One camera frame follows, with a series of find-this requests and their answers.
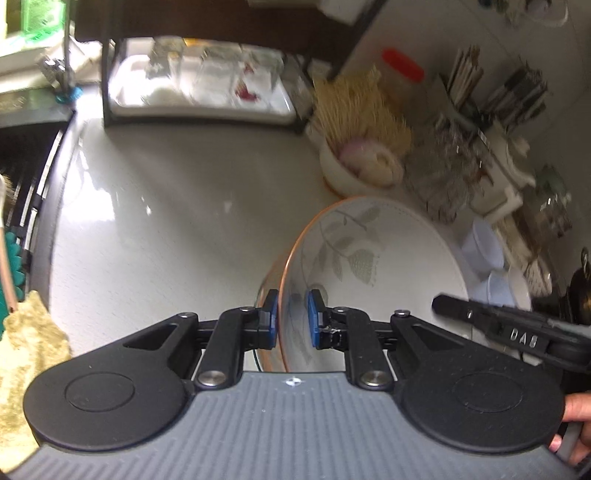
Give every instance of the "pot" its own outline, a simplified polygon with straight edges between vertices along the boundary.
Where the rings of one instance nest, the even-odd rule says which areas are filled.
[[[570,280],[569,302],[573,323],[591,325],[591,264],[587,248],[581,251],[581,268]]]

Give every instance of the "black cable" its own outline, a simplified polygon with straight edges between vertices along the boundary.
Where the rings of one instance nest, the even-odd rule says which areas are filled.
[[[261,364],[258,362],[258,356],[256,355],[256,350],[252,351],[252,355],[255,358],[256,367],[258,368],[259,372],[262,372]]]

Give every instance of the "faucet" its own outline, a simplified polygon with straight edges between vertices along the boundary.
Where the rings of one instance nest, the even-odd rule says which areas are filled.
[[[63,0],[66,4],[66,15],[64,19],[64,59],[52,59],[43,55],[37,62],[43,76],[47,79],[57,96],[59,103],[69,103],[76,98],[76,84],[74,72],[70,64],[70,24],[72,20],[72,0]]]

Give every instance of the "gray ribbed grip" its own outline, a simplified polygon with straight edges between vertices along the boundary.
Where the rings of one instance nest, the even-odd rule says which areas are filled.
[[[235,387],[197,395],[151,442],[113,453],[47,445],[14,480],[569,480],[546,448],[470,455],[416,431],[386,393],[351,386],[344,373],[244,373]]]

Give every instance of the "yellow towel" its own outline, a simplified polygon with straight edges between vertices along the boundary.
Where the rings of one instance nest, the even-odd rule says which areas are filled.
[[[4,319],[0,340],[0,470],[10,471],[37,449],[22,411],[31,381],[70,359],[66,334],[53,323],[36,291]]]

